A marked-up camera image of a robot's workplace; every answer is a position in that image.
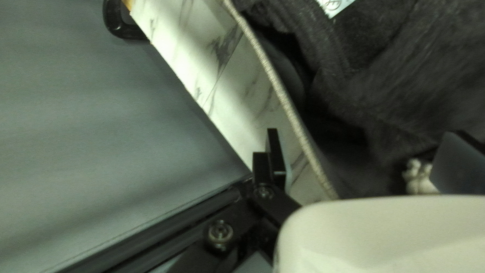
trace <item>gray panel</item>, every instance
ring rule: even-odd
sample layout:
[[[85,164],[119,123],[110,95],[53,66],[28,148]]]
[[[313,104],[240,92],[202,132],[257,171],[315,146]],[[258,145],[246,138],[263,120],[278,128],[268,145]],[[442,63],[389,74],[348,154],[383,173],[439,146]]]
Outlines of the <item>gray panel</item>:
[[[1,6],[0,272],[73,263],[248,173],[100,1]]]

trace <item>black metal bracket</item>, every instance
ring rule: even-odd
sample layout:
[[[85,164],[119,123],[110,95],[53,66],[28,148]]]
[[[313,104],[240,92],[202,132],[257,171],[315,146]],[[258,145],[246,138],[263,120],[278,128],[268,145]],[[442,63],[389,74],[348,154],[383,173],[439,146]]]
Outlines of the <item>black metal bracket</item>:
[[[134,24],[127,24],[121,16],[125,8],[121,0],[104,0],[103,20],[106,28],[114,36],[127,40],[148,40],[143,31]]]
[[[252,175],[58,273],[149,273],[176,256],[169,273],[230,273],[256,251],[272,264],[279,229],[300,207],[285,177],[277,130],[268,129]]]

